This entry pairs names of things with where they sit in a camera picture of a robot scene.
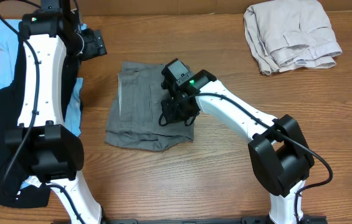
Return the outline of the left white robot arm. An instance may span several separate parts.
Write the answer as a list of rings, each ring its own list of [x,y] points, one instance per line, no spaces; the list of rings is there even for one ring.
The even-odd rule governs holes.
[[[6,133],[18,163],[32,178],[53,190],[71,223],[106,223],[82,174],[81,140],[65,127],[62,74],[67,59],[80,63],[106,54],[100,31],[80,27],[77,10],[49,3],[20,23],[26,55],[25,89],[17,128]]]

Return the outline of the grey shorts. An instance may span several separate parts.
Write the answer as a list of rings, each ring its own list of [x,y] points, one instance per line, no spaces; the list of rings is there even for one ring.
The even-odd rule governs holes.
[[[106,123],[105,142],[112,146],[165,151],[194,140],[194,126],[174,123],[161,127],[163,64],[124,61],[118,73],[118,91]]]

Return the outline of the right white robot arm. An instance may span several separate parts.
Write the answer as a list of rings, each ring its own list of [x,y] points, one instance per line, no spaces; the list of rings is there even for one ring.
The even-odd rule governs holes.
[[[162,88],[170,97],[161,102],[160,120],[166,124],[194,122],[199,112],[209,114],[235,131],[245,142],[254,175],[270,194],[270,223],[304,223],[299,190],[314,165],[307,142],[289,115],[278,119],[248,105],[206,70],[162,72]]]

